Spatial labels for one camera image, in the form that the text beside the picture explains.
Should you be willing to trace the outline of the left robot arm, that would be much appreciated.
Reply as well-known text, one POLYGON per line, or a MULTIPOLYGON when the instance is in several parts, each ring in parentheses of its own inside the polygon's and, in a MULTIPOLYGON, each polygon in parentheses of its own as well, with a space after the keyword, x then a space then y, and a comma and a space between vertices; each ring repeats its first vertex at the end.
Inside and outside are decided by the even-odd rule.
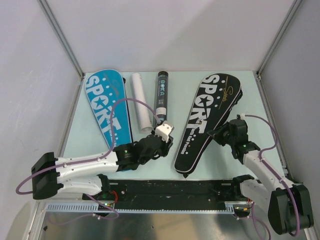
POLYGON ((150 134, 115 147, 110 154, 76 158, 55 157, 53 152, 47 152, 31 168, 32 197, 44 200, 58 193, 79 193, 107 199, 111 194, 107 173, 134 171, 150 160, 166 157, 173 140, 172 136, 163 140, 150 134))

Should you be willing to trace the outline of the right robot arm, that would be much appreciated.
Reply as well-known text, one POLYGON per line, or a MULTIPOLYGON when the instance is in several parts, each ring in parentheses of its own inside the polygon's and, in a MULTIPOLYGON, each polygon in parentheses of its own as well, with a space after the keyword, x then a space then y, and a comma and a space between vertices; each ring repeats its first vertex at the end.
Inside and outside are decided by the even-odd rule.
POLYGON ((297 236, 300 230, 314 226, 309 190, 272 166, 262 149, 249 140, 244 119, 233 119, 207 134, 220 146, 230 146, 233 158, 254 174, 233 179, 235 185, 231 187, 231 194, 234 199, 252 200, 266 212, 270 226, 279 235, 297 236))

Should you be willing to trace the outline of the white shuttlecock tube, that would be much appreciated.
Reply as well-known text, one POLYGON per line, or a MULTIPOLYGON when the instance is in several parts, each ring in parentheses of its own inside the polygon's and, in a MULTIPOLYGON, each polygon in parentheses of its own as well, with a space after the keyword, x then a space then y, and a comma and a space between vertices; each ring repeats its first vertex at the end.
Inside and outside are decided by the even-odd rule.
POLYGON ((152 122, 149 115, 149 109, 144 105, 146 104, 146 98, 141 75, 139 73, 133 73, 131 75, 131 82, 134 98, 138 100, 138 102, 136 102, 136 112, 140 131, 143 133, 150 132, 152 130, 152 122))

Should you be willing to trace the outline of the black shuttlecock tube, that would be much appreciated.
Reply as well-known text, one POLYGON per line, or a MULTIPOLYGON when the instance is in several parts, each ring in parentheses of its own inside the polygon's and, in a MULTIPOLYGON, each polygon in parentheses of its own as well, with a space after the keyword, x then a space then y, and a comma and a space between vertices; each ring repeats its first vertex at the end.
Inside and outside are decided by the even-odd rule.
POLYGON ((167 120, 169 73, 160 71, 155 81, 154 111, 161 121, 167 120))

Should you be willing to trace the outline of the black racket cover front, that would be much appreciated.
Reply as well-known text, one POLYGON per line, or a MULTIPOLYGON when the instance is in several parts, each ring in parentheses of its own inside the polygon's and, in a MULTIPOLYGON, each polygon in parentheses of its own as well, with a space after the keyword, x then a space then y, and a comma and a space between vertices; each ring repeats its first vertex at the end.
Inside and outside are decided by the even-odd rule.
POLYGON ((208 132, 221 127, 243 96, 240 80, 231 74, 214 73, 199 84, 174 158, 175 171, 192 174, 212 141, 208 132))

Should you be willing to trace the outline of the blue racket cover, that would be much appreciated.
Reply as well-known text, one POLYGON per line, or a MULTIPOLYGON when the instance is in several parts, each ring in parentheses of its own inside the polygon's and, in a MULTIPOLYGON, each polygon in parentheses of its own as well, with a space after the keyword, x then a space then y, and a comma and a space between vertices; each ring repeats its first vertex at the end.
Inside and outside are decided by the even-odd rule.
POLYGON ((133 142, 129 107, 126 101, 119 103, 113 114, 115 103, 126 98, 125 81, 114 69, 104 69, 91 74, 85 83, 85 93, 93 115, 107 146, 126 145, 133 142))

